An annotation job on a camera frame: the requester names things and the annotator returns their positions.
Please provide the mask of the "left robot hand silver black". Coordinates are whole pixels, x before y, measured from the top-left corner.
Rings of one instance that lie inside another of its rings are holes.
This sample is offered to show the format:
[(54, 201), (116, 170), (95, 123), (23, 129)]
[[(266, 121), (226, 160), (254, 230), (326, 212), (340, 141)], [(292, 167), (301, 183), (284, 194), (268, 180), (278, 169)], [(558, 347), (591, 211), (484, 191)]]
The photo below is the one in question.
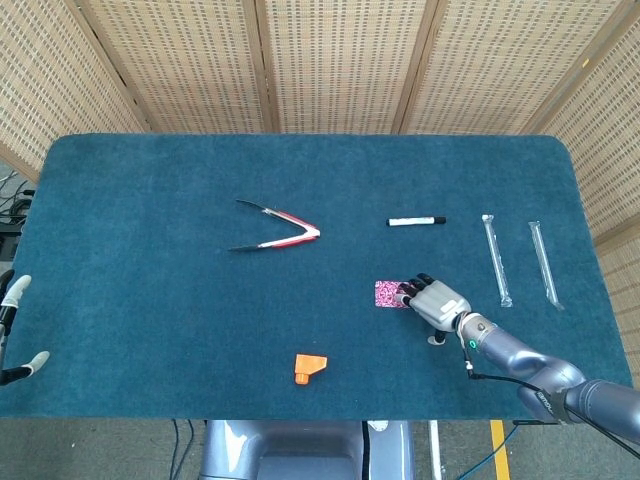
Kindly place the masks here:
[(33, 376), (50, 358), (49, 351), (41, 351), (33, 359), (25, 364), (14, 368), (5, 368), (4, 359), (6, 355), (8, 339), (11, 334), (13, 323), (19, 309), (20, 300), (31, 283), (30, 275), (20, 276), (12, 285), (15, 271), (7, 270), (1, 275), (1, 386), (4, 387), (13, 382), (23, 380)]

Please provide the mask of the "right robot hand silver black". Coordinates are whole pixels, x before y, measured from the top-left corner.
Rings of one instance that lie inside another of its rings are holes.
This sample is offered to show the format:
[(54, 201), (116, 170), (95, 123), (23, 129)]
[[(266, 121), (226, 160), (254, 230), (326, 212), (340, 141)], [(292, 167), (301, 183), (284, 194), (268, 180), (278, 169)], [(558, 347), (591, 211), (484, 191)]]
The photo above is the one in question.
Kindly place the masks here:
[(443, 345), (446, 336), (456, 331), (459, 320), (471, 311), (470, 303), (463, 296), (424, 273), (401, 282), (395, 300), (413, 309), (434, 329), (427, 339), (434, 346)]

